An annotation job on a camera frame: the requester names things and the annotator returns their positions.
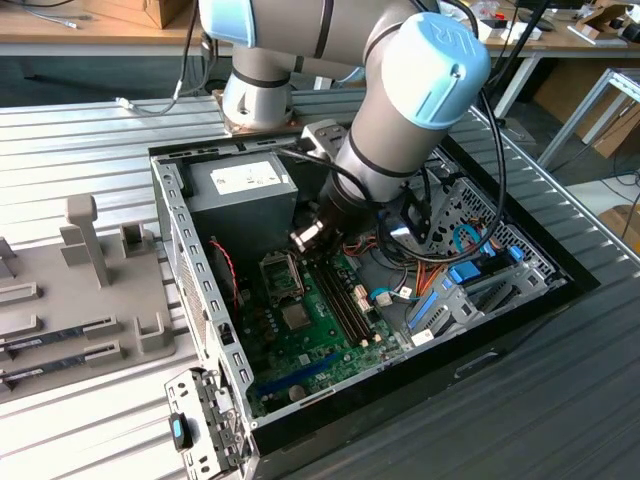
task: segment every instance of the metal table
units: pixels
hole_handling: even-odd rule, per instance
[[[582,120],[584,120],[590,112],[591,108],[596,105],[598,100],[602,98],[610,87],[617,88],[620,93],[582,139],[582,141],[587,145],[590,145],[606,126],[611,125],[612,121],[615,121],[617,117],[614,118],[614,115],[618,113],[625,102],[630,105],[626,111],[631,108],[634,102],[640,102],[640,69],[608,68],[589,91],[587,96],[584,97],[584,100],[580,102],[578,108],[576,108],[575,112],[573,112],[571,117],[569,117],[567,123],[565,123],[560,129],[549,146],[544,152],[542,152],[542,155],[538,158],[538,163],[541,166],[546,167],[549,165],[549,162],[553,159],[558,150],[562,148],[573,132],[575,132],[576,128],[578,128]]]
[[[349,120],[362,91],[294,99],[309,120]],[[80,192],[96,197],[99,232],[131,220],[157,231],[147,148],[221,135],[217,108],[203,98],[145,119],[112,103],[0,110],[0,234],[19,247],[56,242],[63,197]],[[496,173],[477,113],[453,136]],[[615,473],[616,456],[638,462],[640,261],[513,144],[507,156],[511,194],[603,287],[505,360],[292,478],[584,478],[594,468]],[[186,478],[163,384],[196,355],[163,267],[176,354],[0,405],[0,478]]]

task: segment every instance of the floor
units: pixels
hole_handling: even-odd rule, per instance
[[[180,70],[176,57],[38,57],[28,62],[37,75],[33,80],[23,78],[19,59],[0,57],[0,107],[104,102],[115,97],[130,100],[168,97]],[[220,88],[230,70],[230,59],[220,59],[211,73],[214,88]],[[200,75],[197,61],[190,62],[187,88],[197,85]],[[312,78],[300,75],[294,76],[292,83],[298,89],[313,87]],[[510,116],[535,139],[535,144],[522,145],[533,156],[544,150],[562,126],[535,103],[516,103]],[[574,136],[550,168],[572,158],[583,147],[584,144]],[[612,163],[588,148],[555,175],[564,185],[580,184],[611,176]],[[640,153],[617,159],[617,172],[638,168]]]

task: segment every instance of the blue latch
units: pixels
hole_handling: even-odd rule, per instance
[[[180,425],[180,420],[177,418],[173,421],[173,436],[176,438],[182,436],[182,425]]]
[[[509,247],[509,253],[516,262],[520,262],[522,259],[524,259],[524,252],[520,249],[520,247],[516,245]]]
[[[480,275],[480,270],[471,261],[459,263],[449,269],[449,274],[458,285]]]
[[[424,317],[427,314],[427,312],[431,308],[431,305],[433,305],[433,302],[435,302],[437,298],[438,298],[438,292],[433,292],[431,295],[429,295],[429,298],[427,298],[427,300],[422,304],[422,307],[420,307],[420,310],[418,310],[418,313],[416,313],[415,316],[409,322],[409,328],[411,330],[413,330],[415,326],[418,324],[418,322],[422,319],[422,317]]]

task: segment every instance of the cardboard box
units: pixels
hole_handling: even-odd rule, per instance
[[[617,39],[618,31],[609,26],[611,20],[626,13],[626,4],[611,0],[598,0],[596,10],[576,22],[576,30],[591,40]]]
[[[166,27],[192,0],[84,0],[87,12],[152,28]]]
[[[619,237],[627,224],[630,211],[631,205],[619,205],[601,213],[598,218]],[[623,240],[634,252],[640,253],[640,207],[636,207]]]

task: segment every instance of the table leg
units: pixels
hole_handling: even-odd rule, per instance
[[[515,102],[516,98],[518,98],[518,95],[522,91],[524,84],[527,83],[527,80],[529,80],[529,77],[533,73],[533,70],[536,68],[536,65],[538,65],[539,61],[540,58],[536,56],[527,57],[522,61],[520,67],[518,68],[518,71],[513,76],[513,79],[511,79],[511,83],[509,83],[509,86],[505,90],[504,95],[502,95],[502,98],[495,108],[494,113],[496,117],[505,117],[505,115],[511,108],[511,105],[513,105],[513,102]]]
[[[593,127],[587,132],[587,134],[582,137],[582,142],[586,145],[589,145],[591,142],[595,140],[595,138],[600,134],[600,131],[605,127],[605,125],[609,125],[609,122],[613,118],[613,116],[620,109],[625,100],[629,100],[629,97],[626,93],[620,92],[620,94],[616,97],[616,99],[611,102],[609,108],[602,114],[602,116],[593,124]]]
[[[538,164],[543,167],[546,167],[549,162],[553,159],[556,152],[562,148],[567,139],[571,136],[571,134],[575,131],[575,129],[580,125],[580,122],[584,119],[584,117],[589,113],[589,110],[595,103],[602,97],[602,94],[607,90],[609,86],[609,80],[613,74],[613,70],[608,68],[600,77],[600,80],[596,82],[594,87],[589,91],[584,100],[578,105],[576,111],[573,112],[567,123],[560,129],[558,134],[551,140],[551,143],[546,148],[540,158],[538,158]]]
[[[313,84],[314,90],[329,90],[333,79],[327,77],[316,77],[316,81]]]

